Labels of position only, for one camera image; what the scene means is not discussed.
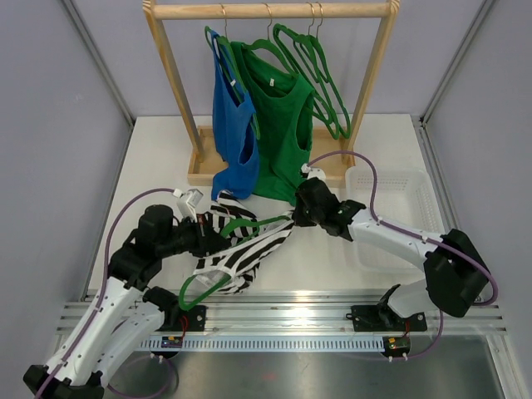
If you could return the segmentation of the green hanger with metal hook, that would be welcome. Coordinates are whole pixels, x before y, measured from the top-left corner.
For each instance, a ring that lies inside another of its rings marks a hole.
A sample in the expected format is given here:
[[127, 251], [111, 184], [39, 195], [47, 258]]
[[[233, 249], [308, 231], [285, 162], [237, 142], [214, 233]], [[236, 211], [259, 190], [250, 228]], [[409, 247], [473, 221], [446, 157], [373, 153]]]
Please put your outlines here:
[[[263, 220], [231, 219], [219, 231], [222, 237], [231, 239], [240, 228], [248, 234], [236, 236], [237, 241], [228, 249], [199, 259], [195, 271], [180, 289], [180, 309], [189, 311], [212, 293], [243, 292], [256, 278], [261, 262], [285, 243], [293, 227], [294, 221], [287, 214]], [[188, 303], [185, 295], [196, 279], [208, 289]]]

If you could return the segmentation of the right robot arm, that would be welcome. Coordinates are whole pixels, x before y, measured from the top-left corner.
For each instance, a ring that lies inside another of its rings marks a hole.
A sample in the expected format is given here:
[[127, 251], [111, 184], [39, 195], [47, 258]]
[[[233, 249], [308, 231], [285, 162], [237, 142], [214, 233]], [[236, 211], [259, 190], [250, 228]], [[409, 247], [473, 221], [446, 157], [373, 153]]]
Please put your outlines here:
[[333, 237], [370, 244], [423, 272], [422, 280], [393, 285], [373, 305], [352, 306], [346, 317], [357, 332], [424, 332], [427, 312], [462, 318], [490, 283], [485, 262], [462, 231], [434, 234], [391, 224], [371, 206], [339, 200], [317, 177], [298, 187], [293, 219], [300, 227], [318, 225]]

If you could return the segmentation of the zebra striped tank top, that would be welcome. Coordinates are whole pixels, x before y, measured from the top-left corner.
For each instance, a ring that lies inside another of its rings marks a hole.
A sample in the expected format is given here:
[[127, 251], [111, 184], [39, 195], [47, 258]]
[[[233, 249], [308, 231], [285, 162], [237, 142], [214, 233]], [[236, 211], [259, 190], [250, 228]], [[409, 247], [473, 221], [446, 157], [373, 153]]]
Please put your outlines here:
[[194, 276], [207, 288], [228, 276], [229, 281], [218, 289], [222, 294], [247, 290], [260, 263], [285, 243], [294, 227], [292, 210], [260, 220], [227, 190], [211, 203], [206, 219], [215, 233], [229, 241], [229, 247], [199, 259]]

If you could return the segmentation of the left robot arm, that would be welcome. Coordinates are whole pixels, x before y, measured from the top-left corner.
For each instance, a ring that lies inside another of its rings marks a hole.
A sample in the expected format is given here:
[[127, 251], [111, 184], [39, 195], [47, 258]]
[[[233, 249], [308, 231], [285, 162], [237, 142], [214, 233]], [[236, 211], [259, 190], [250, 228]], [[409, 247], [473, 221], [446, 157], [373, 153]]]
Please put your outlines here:
[[230, 247], [205, 218], [176, 224], [162, 204], [145, 209], [138, 225], [112, 255], [106, 278], [63, 346], [43, 365], [32, 365], [23, 381], [36, 398], [101, 398], [140, 343], [180, 320], [176, 295], [149, 282], [163, 259], [189, 252], [196, 257]]

